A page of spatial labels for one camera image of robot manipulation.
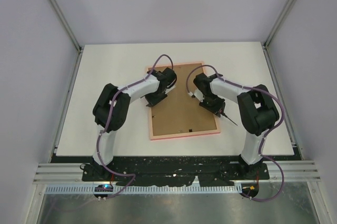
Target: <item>gray floor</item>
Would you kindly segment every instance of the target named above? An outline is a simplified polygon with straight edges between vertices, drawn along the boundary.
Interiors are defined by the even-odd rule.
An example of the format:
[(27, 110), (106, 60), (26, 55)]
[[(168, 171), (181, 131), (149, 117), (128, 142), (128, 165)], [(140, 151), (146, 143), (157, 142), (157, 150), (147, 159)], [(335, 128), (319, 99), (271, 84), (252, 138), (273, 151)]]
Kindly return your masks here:
[[(279, 186), (260, 184), (258, 197), (274, 195)], [(76, 209), (91, 199), (90, 195), (46, 195), (38, 223), (319, 223), (305, 182), (286, 183), (277, 199), (265, 203), (239, 194), (136, 195), (92, 201)]]

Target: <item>white table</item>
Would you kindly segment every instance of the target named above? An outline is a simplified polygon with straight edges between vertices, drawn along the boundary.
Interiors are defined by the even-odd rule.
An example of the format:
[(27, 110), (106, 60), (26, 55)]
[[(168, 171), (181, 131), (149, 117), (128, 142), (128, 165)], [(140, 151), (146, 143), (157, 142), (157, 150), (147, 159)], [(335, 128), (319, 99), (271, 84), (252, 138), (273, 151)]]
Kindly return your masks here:
[[(249, 43), (173, 43), (86, 45), (66, 114), (58, 156), (91, 156), (97, 140), (92, 109), (107, 83), (125, 85), (142, 78), (145, 67), (168, 54), (174, 63), (204, 61), (216, 67), (225, 78), (250, 86), (265, 84), (275, 89), (261, 44)], [(161, 65), (169, 64), (165, 58)], [(238, 127), (221, 118), (217, 135), (150, 141), (148, 109), (145, 100), (129, 107), (127, 120), (118, 131), (115, 156), (217, 156), (238, 155), (245, 140), (245, 129), (237, 104), (227, 101), (226, 113)], [(264, 154), (293, 155), (285, 124), (267, 138)]]

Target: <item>white wall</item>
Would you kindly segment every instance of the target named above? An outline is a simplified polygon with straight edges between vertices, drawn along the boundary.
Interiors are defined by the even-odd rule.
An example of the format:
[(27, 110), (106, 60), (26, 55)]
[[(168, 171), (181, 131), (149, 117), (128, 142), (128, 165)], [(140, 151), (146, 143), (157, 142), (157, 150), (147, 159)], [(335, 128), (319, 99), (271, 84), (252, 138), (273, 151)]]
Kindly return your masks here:
[(57, 0), (82, 45), (263, 41), (286, 0)]
[(0, 217), (20, 223), (76, 51), (47, 0), (0, 0)]
[(271, 45), (285, 103), (337, 210), (337, 0), (297, 0)]

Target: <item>brown mat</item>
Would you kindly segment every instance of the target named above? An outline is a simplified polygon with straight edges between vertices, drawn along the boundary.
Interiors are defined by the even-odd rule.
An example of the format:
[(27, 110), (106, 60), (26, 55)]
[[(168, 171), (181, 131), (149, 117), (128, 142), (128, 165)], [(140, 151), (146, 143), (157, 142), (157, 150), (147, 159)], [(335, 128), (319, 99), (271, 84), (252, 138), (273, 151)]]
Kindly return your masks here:
[[(177, 74), (175, 88), (163, 101), (149, 109), (151, 140), (220, 133), (217, 117), (199, 106), (199, 101), (191, 98), (186, 91), (188, 74), (202, 64), (202, 62), (196, 62), (174, 65), (174, 71)], [(155, 69), (163, 71), (166, 67), (169, 66), (160, 66)], [(200, 68), (190, 76), (191, 91), (196, 89), (193, 79), (202, 72), (203, 69)]]

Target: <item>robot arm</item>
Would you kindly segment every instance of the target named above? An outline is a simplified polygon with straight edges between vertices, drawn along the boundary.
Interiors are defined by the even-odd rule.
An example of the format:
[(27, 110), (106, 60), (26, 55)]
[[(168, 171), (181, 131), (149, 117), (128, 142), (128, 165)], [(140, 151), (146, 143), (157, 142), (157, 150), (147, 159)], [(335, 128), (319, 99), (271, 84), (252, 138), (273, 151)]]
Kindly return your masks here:
[[(167, 93), (175, 86), (176, 74), (172, 69), (166, 68), (163, 72), (153, 71), (151, 76), (143, 82), (134, 85), (121, 92), (113, 104), (113, 113), (107, 134), (102, 135), (100, 141), (100, 154), (103, 162), (108, 165), (113, 160), (113, 147), (117, 130), (120, 129), (126, 120), (126, 115), (130, 103), (145, 97), (149, 107), (153, 107), (167, 97)], [(98, 130), (102, 130), (106, 126), (108, 113), (113, 96), (122, 87), (116, 87), (112, 84), (107, 84), (98, 98), (98, 101), (93, 109), (95, 122), (98, 125)], [(101, 165), (101, 162), (95, 151), (93, 155), (94, 161)]]
[[(279, 119), (279, 113), (272, 98), (260, 91), (246, 91), (240, 87), (231, 85), (219, 79), (216, 74), (207, 77), (201, 73), (195, 77), (193, 83), (197, 89), (190, 93), (196, 97), (199, 105), (217, 116), (225, 116), (225, 100), (227, 98), (238, 104), (241, 122), (247, 130), (246, 139), (241, 159), (247, 169), (257, 164), (261, 159), (264, 146), (264, 133), (275, 125)], [(264, 85), (256, 86), (257, 89), (268, 91)]]

